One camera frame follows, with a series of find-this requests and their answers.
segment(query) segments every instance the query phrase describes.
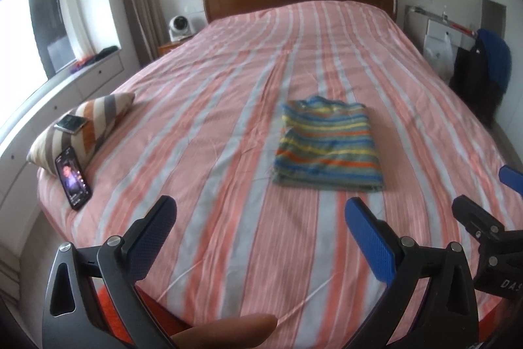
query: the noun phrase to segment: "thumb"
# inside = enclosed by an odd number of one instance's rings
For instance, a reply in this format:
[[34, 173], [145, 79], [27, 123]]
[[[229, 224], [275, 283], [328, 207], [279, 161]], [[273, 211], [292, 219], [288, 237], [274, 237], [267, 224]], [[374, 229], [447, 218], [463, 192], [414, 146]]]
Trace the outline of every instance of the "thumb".
[[276, 325], [274, 315], [254, 314], [210, 322], [171, 339], [180, 349], [247, 349], [265, 342]]

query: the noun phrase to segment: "phone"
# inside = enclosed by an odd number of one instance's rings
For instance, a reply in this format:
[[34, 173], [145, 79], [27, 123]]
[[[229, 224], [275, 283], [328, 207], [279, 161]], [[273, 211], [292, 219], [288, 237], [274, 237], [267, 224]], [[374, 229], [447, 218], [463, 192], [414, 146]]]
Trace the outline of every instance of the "phone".
[[75, 133], [78, 133], [78, 131], [83, 128], [88, 121], [89, 119], [86, 119], [85, 117], [66, 114], [54, 124], [54, 127], [63, 132], [74, 135]]
[[84, 178], [74, 148], [67, 147], [54, 159], [54, 165], [73, 210], [79, 210], [92, 196], [91, 188]]

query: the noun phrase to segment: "pink bedspread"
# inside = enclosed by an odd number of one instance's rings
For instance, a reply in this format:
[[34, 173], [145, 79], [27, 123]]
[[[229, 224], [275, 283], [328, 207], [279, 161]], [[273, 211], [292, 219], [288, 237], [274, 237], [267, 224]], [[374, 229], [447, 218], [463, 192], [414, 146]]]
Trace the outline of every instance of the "pink bedspread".
[[[271, 183], [287, 99], [368, 107], [386, 190], [358, 195], [398, 235], [460, 241], [475, 271], [477, 245], [452, 217], [454, 197], [523, 228], [493, 140], [378, 8], [306, 2], [216, 21], [118, 91], [137, 98], [87, 169], [92, 200], [71, 210], [40, 171], [40, 201], [82, 247], [174, 197], [178, 220], [139, 285], [189, 324], [268, 312], [279, 325], [264, 347], [339, 348], [383, 291], [344, 223], [355, 193]], [[497, 300], [478, 293], [478, 302], [483, 317]]]

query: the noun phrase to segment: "screw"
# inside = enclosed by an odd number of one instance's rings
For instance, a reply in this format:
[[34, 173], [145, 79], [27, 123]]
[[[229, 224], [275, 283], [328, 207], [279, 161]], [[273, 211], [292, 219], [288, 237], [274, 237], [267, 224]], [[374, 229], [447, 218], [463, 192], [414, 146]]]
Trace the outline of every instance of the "screw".
[[455, 241], [453, 241], [451, 244], [450, 244], [450, 248], [455, 251], [455, 252], [460, 252], [463, 250], [463, 247], [461, 247], [461, 244], [460, 243], [457, 243]]
[[414, 247], [416, 242], [410, 237], [401, 237], [401, 244], [403, 244], [405, 247]]
[[58, 247], [58, 250], [60, 250], [61, 252], [67, 252], [70, 248], [71, 248], [71, 243], [67, 242], [67, 243], [60, 244], [60, 247]]
[[112, 236], [107, 239], [107, 245], [114, 247], [120, 244], [122, 238], [120, 236]]

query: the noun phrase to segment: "folded striped shirt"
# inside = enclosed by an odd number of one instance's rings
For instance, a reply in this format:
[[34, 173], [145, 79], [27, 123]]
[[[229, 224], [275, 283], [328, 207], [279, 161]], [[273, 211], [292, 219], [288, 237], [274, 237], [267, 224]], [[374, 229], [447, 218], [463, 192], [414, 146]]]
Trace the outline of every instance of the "folded striped shirt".
[[327, 190], [379, 191], [383, 174], [363, 104], [321, 96], [288, 101], [273, 182]]

